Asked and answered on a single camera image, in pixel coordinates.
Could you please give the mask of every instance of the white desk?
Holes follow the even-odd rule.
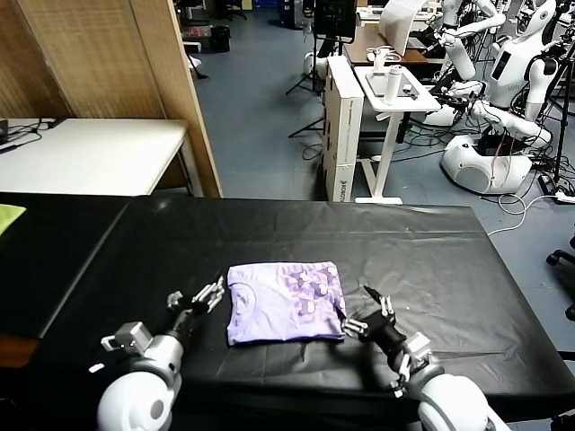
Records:
[[[10,119],[9,127],[37,119]],[[201,192],[187,142],[186,121],[67,119],[42,139],[0,154],[0,191],[68,195],[149,195],[174,156],[195,195]],[[1,145],[17,145],[33,134]]]
[[[356,8],[356,13],[359,17],[359,25],[364,27],[366,24],[378,23],[381,18],[380,13],[373,13],[370,11],[369,7],[358,7]],[[411,25],[411,31],[424,31],[429,26],[426,24],[427,20],[433,18],[434,13],[418,13]]]
[[[376,112],[380,112],[377,115],[377,119],[381,120],[389,117],[389,125],[387,126],[387,131],[385,132],[384,146],[381,152],[381,160],[379,161],[379,167],[377,168],[377,174],[371,166],[371,161],[369,159],[362,159],[361,166],[366,175],[367,185],[369,186],[369,191],[371,192],[371,199],[365,200],[361,199],[362,202],[376,202],[385,203],[382,194],[384,191],[385,179],[387,178],[387,173],[389,172],[389,165],[392,161],[392,156],[394,155],[395,141],[397,140],[397,129],[403,118],[404,112],[433,112],[439,110],[441,106],[438,101],[426,90],[426,88],[413,76],[413,74],[403,68],[403,72],[407,80],[410,82],[412,87],[417,90],[419,96],[416,100],[409,97],[399,97],[396,102],[388,105],[384,103],[383,97],[377,97],[371,86],[367,82],[366,75],[371,73],[373,67],[371,66],[358,66],[354,68],[356,76],[358,77],[359,83],[363,88],[363,91],[371,104],[371,107]],[[391,203],[396,203],[397,200],[393,199],[389,201]]]

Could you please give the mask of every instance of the wooden partition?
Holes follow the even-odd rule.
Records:
[[[222,196],[171,0],[0,0],[0,37],[0,117],[185,119]],[[176,163],[165,177],[183,184]]]

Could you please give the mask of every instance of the folded shirt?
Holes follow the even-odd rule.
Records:
[[[231,267],[230,346],[253,341],[343,339],[334,307],[345,313],[332,262],[257,263]]]

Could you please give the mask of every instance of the robot shoulder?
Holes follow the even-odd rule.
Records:
[[[536,67],[539,68],[545,76],[555,75],[558,67],[557,60],[554,58],[544,56],[533,57],[527,64],[525,75],[523,77],[526,81],[529,81],[529,73],[531,72],[531,68],[534,67],[534,65],[536,65]]]

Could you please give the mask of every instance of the cardboard box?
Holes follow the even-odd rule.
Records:
[[[328,58],[323,168],[328,198],[349,202],[358,153],[364,93],[344,56]]]

